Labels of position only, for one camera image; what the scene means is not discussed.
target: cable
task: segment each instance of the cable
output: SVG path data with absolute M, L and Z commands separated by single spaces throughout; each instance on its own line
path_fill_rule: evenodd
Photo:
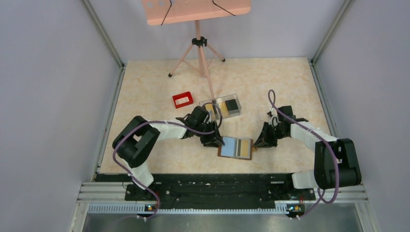
M 231 15 L 236 16 L 236 15 L 234 15 L 233 13 L 231 13 L 231 12 L 225 10 L 224 8 L 222 8 L 221 6 L 219 6 L 218 4 L 216 4 L 216 3 L 214 2 L 214 0 L 212 0 L 212 3 L 213 3 L 214 5 L 216 5 L 216 6 L 218 6 L 219 8 L 223 9 L 224 11 L 230 13 Z
M 303 196 L 303 194 L 301 194 L 299 198 L 299 204 L 303 204 L 304 201 L 305 201 L 305 197 Z
M 167 15 L 168 15 L 168 13 L 169 13 L 169 10 L 171 9 L 171 6 L 172 6 L 172 1 L 171 1 L 171 0 L 169 0 L 169 3 L 170 3 L 170 5 L 169 5 L 169 8 L 168 8 L 167 14 L 165 14 L 165 17 L 164 17 L 164 20 L 163 20 L 163 21 L 162 21 L 162 23 L 161 23 L 161 26 L 164 24 L 164 21 L 165 21 L 165 19 L 166 19 Z
M 157 195 L 153 190 L 151 190 L 150 188 L 146 187 L 146 186 L 143 185 L 141 182 L 139 182 L 139 181 L 132 175 L 131 171 L 128 170 L 123 164 L 121 164 L 121 163 L 117 160 L 116 154 L 117 154 L 117 151 L 118 151 L 119 147 L 120 147 L 129 137 L 131 137 L 132 135 L 134 135 L 134 133 L 135 133 L 137 130 L 139 130 L 140 128 L 142 128 L 142 127 L 145 126 L 145 125 L 152 124 L 152 123 L 160 123 L 160 124 L 166 124 L 166 123 L 168 123 L 168 124 L 171 124 L 171 125 L 176 125 L 176 126 L 183 127 L 183 128 L 185 128 L 185 129 L 187 129 L 187 130 L 190 130 L 190 131 L 192 131 L 192 132 L 194 132 L 194 133 L 203 134 L 203 135 L 207 135 L 207 134 L 212 134 L 212 133 L 214 133 L 214 130 L 213 130 L 213 131 L 210 131 L 210 132 L 201 132 L 201 131 L 197 131 L 197 130 L 191 129 L 191 128 L 185 126 L 185 125 L 182 125 L 182 124 L 179 124 L 179 123 L 176 123 L 176 122 L 148 121 L 148 122 L 144 122 L 144 123 L 141 123 L 140 125 L 138 125 L 138 126 L 137 126 L 136 128 L 134 128 L 132 131 L 130 131 L 123 139 L 121 139 L 121 140 L 119 141 L 119 143 L 117 144 L 117 146 L 114 148 L 114 152 L 113 152 L 113 160 L 114 160 L 114 162 L 115 162 L 118 166 L 120 166 L 121 168 L 123 168 L 125 171 L 127 171 L 128 175 L 131 177 L 132 181 L 133 181 L 135 184 L 138 184 L 138 185 L 142 186 L 143 188 L 145 188 L 148 192 L 150 192 L 152 195 L 154 195 L 154 197 L 157 199 L 157 205 L 158 205 L 158 206 L 156 207 L 154 213 L 153 213 L 152 215 L 150 215 L 149 217 L 144 218 L 144 220 L 151 219 L 153 216 L 155 216 L 155 215 L 157 214 L 157 212 L 158 212 L 158 210 L 159 210 L 159 208 L 160 208 L 160 205 L 161 205 L 160 198 L 158 197 L 158 195 Z M 131 218 L 131 217 L 135 217 L 135 216 L 134 216 L 134 215 L 132 215 L 132 216 L 125 216 L 125 217 L 122 217 L 122 218 L 120 218 L 120 219 L 114 221 L 113 223 L 111 223 L 111 225 L 107 226 L 104 231 L 106 231 L 107 228 L 111 227 L 113 224 L 116 224 L 116 223 L 118 223 L 119 221 L 121 221 L 121 220 L 123 220 L 123 219 Z
M 336 158 L 336 155 L 335 155 L 335 153 L 333 152 L 331 146 L 329 145 L 329 143 L 328 143 L 323 137 L 321 137 L 320 135 L 318 135 L 318 133 L 316 133 L 316 132 L 313 131 L 313 130 L 310 130 L 308 127 L 306 127 L 306 126 L 304 126 L 304 125 L 302 125 L 302 124 L 296 122 L 295 120 L 293 120 L 292 118 L 290 118 L 289 116 L 287 116 L 286 114 L 284 114 L 283 112 L 281 112 L 281 111 L 275 106 L 276 94 L 275 94 L 275 92 L 273 91 L 273 89 L 271 89 L 271 90 L 268 91 L 268 99 L 269 99 L 269 102 L 271 103 L 272 107 L 273 107 L 279 114 L 281 114 L 281 115 L 284 116 L 287 120 L 289 120 L 289 121 L 291 121 L 292 123 L 294 123 L 294 124 L 296 124 L 296 125 L 302 127 L 303 129 L 309 131 L 310 133 L 312 133 L 313 135 L 315 135 L 317 138 L 319 138 L 320 140 L 322 140 L 323 143 L 325 144 L 326 148 L 329 150 L 330 155 L 332 156 L 333 164 L 334 164 L 334 166 L 335 166 L 335 178 L 336 178 L 335 192 L 333 193 L 333 197 L 332 197 L 332 199 L 330 199 L 329 201 L 325 200 L 325 199 L 323 198 L 323 196 L 324 196 L 324 191 L 323 191 L 323 193 L 321 194 L 321 193 L 320 193 L 320 189 L 318 188 L 318 196 L 319 196 L 319 199 L 316 201 L 316 203 L 315 203 L 308 211 L 305 212 L 304 215 L 306 215 L 306 214 L 307 214 L 308 212 L 310 212 L 313 208 L 315 208 L 315 207 L 317 206 L 317 204 L 320 202 L 320 200 L 322 200 L 322 201 L 323 201 L 324 203 L 326 203 L 326 204 L 331 204 L 331 203 L 333 203 L 333 202 L 336 200 L 337 194 L 338 194 L 338 192 L 339 192 L 339 183 L 340 183 L 340 180 L 339 180 L 339 166 L 338 166 L 338 164 L 337 164 L 337 158 Z
M 206 105 L 209 105 L 209 104 L 215 106 L 215 108 L 218 110 L 218 113 L 219 113 L 218 129 L 219 129 L 219 127 L 222 125 L 222 111 L 220 110 L 219 106 L 217 104 L 213 103 L 213 102 L 207 102 L 207 103 L 203 104 L 202 107 L 204 107 Z

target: metal floor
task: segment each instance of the metal floor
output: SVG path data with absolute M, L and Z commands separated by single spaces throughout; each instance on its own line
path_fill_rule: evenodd
M 320 204 L 306 218 L 285 215 L 158 215 L 144 222 L 121 214 L 88 214 L 83 232 L 361 232 L 354 204 Z

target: tripod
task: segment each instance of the tripod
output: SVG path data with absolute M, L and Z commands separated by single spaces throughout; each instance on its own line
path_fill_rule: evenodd
M 212 60 L 209 62 L 209 64 L 206 63 L 205 54 L 204 54 L 204 46 L 209 47 L 209 49 L 211 49 L 211 51 L 222 60 L 222 62 L 225 62 L 225 58 L 219 52 L 217 52 L 214 47 L 212 47 L 207 42 L 207 39 L 205 39 L 203 36 L 201 36 L 201 29 L 200 29 L 200 26 L 199 26 L 199 20 L 195 20 L 195 31 L 196 31 L 196 38 L 192 39 L 192 44 L 189 45 L 189 47 L 185 51 L 184 55 L 181 57 L 181 59 L 179 59 L 178 64 L 176 64 L 176 66 L 168 74 L 168 76 L 172 77 L 172 75 L 174 74 L 174 72 L 178 68 L 178 66 L 182 62 L 185 62 L 186 64 L 188 64 L 189 66 L 194 68 L 196 71 L 198 71 L 200 76 L 203 76 L 204 73 L 205 73 L 205 76 L 208 80 L 209 91 L 211 92 L 211 97 L 212 97 L 212 99 L 215 99 L 214 90 L 212 89 L 211 78 L 209 76 L 209 71 L 208 71 L 208 67 L 211 65 Z M 195 68 L 193 65 L 191 65 L 190 63 L 188 63 L 184 60 L 184 58 L 187 56 L 188 52 L 192 49 L 192 47 L 194 45 L 198 46 L 199 69 Z

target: white wall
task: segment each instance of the white wall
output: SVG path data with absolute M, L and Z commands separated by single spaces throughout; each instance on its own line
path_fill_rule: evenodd
M 0 227 L 67 231 L 118 67 L 79 0 L 0 1 Z
M 202 32 L 227 58 L 312 58 L 343 2 L 253 0 L 246 15 L 201 21 Z M 193 22 L 149 26 L 140 0 L 91 3 L 124 61 L 180 58 L 195 37 Z
M 410 1 L 355 1 L 319 61 L 382 231 L 409 231 Z

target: tripod leg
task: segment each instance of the tripod leg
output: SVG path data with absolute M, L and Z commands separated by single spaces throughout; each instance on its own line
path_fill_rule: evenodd
M 217 52 L 214 47 L 212 47 L 209 43 L 207 43 L 206 46 L 208 46 L 209 49 L 211 49 L 211 51 L 213 51 L 215 55 L 217 55 L 222 60 L 222 62 L 225 62 L 225 58 L 219 52 Z
M 184 58 L 187 56 L 188 52 L 190 52 L 190 50 L 192 49 L 193 44 L 190 44 L 190 46 L 188 47 L 188 49 L 185 51 L 185 54 L 181 57 L 181 59 L 179 59 L 178 64 L 176 64 L 176 66 L 174 67 L 174 69 L 172 70 L 172 72 L 170 72 L 168 74 L 169 77 L 172 76 L 172 74 L 174 74 L 175 70 L 178 68 L 178 66 L 181 64 L 181 62 L 184 60 Z
M 204 54 L 204 47 L 202 47 L 202 46 L 199 47 L 199 52 L 201 53 L 201 58 L 202 58 L 202 63 L 203 63 L 203 65 L 204 65 L 204 69 L 205 69 L 206 79 L 208 80 L 209 91 L 211 91 L 211 97 L 212 97 L 212 99 L 215 99 L 214 90 L 212 89 L 211 77 L 209 76 L 208 67 L 206 66 L 206 59 L 205 59 L 205 54 Z
M 203 65 L 202 56 L 201 56 L 201 49 L 199 47 L 198 47 L 198 61 L 199 61 L 199 76 L 203 76 L 204 75 L 204 65 Z

